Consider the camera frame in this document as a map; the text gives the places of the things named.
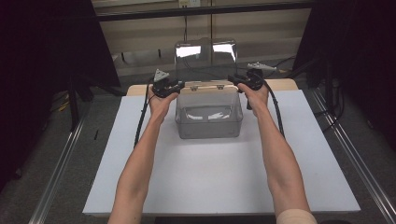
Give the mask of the wooden table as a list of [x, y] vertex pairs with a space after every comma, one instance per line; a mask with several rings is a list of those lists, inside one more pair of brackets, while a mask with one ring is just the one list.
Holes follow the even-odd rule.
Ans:
[[[266, 79], [266, 82], [273, 91], [295, 91], [298, 89], [296, 82], [290, 78]], [[180, 93], [208, 93], [217, 91], [233, 92], [236, 90], [237, 88], [235, 85], [228, 80], [189, 81], [185, 84], [185, 88], [182, 89]], [[145, 94], [145, 85], [133, 85], [127, 91], [127, 96]]]

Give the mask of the clear plastic box with lid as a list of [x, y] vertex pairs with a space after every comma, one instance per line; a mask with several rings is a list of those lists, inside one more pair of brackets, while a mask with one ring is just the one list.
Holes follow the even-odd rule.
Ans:
[[232, 38], [175, 44], [176, 76], [185, 82], [175, 121], [182, 139], [231, 138], [240, 134], [243, 111], [236, 86], [237, 49]]

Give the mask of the white wall socket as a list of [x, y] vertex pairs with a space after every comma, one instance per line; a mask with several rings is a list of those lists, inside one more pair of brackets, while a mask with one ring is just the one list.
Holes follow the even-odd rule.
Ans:
[[199, 7], [201, 0], [178, 0], [178, 5], [180, 8]]

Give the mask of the beige sleeve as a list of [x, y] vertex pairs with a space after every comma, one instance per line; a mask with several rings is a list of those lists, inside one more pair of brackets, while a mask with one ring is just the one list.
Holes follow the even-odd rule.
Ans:
[[288, 209], [276, 218], [276, 224], [318, 224], [315, 217], [302, 209]]

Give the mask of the person's right hand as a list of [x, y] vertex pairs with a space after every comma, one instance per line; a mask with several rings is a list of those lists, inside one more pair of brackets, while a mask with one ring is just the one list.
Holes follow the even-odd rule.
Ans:
[[269, 109], [267, 106], [269, 91], [265, 86], [262, 86], [257, 91], [254, 91], [247, 86], [247, 88], [244, 90], [244, 94], [253, 110], [253, 114], [257, 118], [269, 114]]

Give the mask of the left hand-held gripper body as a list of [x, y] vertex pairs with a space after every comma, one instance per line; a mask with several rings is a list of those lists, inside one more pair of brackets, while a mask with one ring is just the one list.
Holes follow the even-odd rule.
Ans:
[[154, 94], [161, 98], [169, 96], [171, 94], [169, 90], [174, 87], [176, 80], [178, 79], [171, 79], [169, 73], [157, 69], [154, 74], [152, 85]]

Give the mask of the black horizontal bar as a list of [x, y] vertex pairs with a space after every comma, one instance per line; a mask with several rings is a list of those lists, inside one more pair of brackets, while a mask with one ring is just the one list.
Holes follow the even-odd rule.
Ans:
[[102, 13], [95, 16], [94, 19], [96, 21], [127, 21], [127, 20], [158, 19], [158, 18], [169, 18], [169, 17], [228, 14], [228, 13], [239, 13], [239, 12], [289, 10], [289, 9], [311, 8], [316, 2], [317, 2], [316, 0], [303, 0], [296, 2], [279, 2], [279, 3], [250, 4], [250, 5], [170, 8], [170, 9], [156, 9], [156, 10], [136, 11], [136, 12]]

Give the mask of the white board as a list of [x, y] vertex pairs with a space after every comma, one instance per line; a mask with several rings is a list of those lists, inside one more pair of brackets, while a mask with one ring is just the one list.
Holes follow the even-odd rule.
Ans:
[[[271, 114], [281, 117], [286, 139], [300, 165], [312, 211], [357, 212], [360, 206], [302, 91], [277, 91]], [[106, 217], [117, 182], [134, 146], [143, 104], [125, 96], [109, 136], [84, 214]], [[235, 138], [183, 140], [174, 108], [161, 127], [144, 205], [153, 216], [228, 216], [274, 211], [262, 162], [258, 125], [249, 111]]]

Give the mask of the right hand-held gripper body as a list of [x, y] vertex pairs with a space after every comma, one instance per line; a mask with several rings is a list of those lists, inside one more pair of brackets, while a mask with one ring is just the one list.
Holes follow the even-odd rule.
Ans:
[[264, 63], [256, 62], [247, 65], [246, 75], [243, 77], [243, 83], [254, 91], [259, 90], [264, 84], [264, 71], [275, 72], [277, 68]]

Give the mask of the person's left hand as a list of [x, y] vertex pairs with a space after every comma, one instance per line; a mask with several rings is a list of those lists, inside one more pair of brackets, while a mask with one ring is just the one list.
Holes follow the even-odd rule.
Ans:
[[177, 93], [171, 93], [165, 98], [158, 97], [154, 94], [152, 87], [148, 89], [148, 104], [150, 108], [150, 118], [163, 122], [168, 113], [170, 104], [178, 97]]

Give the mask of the aluminium rail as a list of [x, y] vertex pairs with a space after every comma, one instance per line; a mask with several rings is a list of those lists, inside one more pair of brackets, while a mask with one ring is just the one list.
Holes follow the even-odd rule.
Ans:
[[71, 131], [68, 135], [62, 154], [57, 161], [57, 164], [52, 172], [49, 182], [45, 187], [45, 190], [42, 193], [28, 224], [45, 224], [45, 220], [48, 216], [53, 200], [60, 187], [66, 166], [69, 163], [71, 154], [73, 153], [73, 150], [78, 142], [80, 133], [84, 127], [86, 118], [90, 113], [91, 107], [92, 104], [87, 104], [83, 106], [78, 123], [75, 126], [74, 130]]
[[318, 89], [312, 90], [312, 95], [314, 96], [320, 110], [325, 114], [325, 118], [332, 128], [332, 132], [335, 134], [338, 142], [343, 147], [343, 150], [359, 174], [364, 186], [371, 194], [379, 211], [388, 224], [396, 224], [396, 207], [391, 202], [390, 197], [377, 182], [367, 164], [361, 157], [361, 154], [355, 148], [346, 131], [339, 123], [338, 119], [327, 111], [325, 99], [320, 91]]

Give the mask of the black curtain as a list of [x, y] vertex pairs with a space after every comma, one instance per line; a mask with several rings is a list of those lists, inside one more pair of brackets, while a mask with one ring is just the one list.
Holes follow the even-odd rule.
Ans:
[[328, 73], [396, 151], [396, 0], [313, 0], [293, 67]]
[[33, 149], [52, 96], [120, 81], [92, 0], [0, 0], [0, 191]]

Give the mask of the black metal stand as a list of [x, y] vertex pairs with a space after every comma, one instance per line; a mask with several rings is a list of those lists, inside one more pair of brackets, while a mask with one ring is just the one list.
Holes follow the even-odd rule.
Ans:
[[333, 77], [332, 63], [327, 60], [325, 63], [325, 104], [327, 111], [340, 118], [344, 112], [344, 96], [341, 83], [338, 78]]
[[71, 111], [71, 131], [74, 131], [79, 122], [78, 98], [83, 102], [90, 102], [93, 99], [93, 93], [90, 89], [90, 83], [87, 77], [83, 75], [71, 75], [68, 80], [68, 96]]

